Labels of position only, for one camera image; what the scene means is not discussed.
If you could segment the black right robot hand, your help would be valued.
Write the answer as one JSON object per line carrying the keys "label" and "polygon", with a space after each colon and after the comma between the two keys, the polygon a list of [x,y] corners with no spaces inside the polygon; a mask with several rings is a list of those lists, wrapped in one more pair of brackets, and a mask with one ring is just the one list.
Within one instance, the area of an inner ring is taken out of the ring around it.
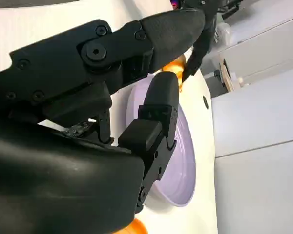
{"label": "black right robot hand", "polygon": [[110,234],[132,222],[177,145],[177,76],[160,69],[200,9],[111,31],[95,20],[10,53],[0,72],[0,234]]}

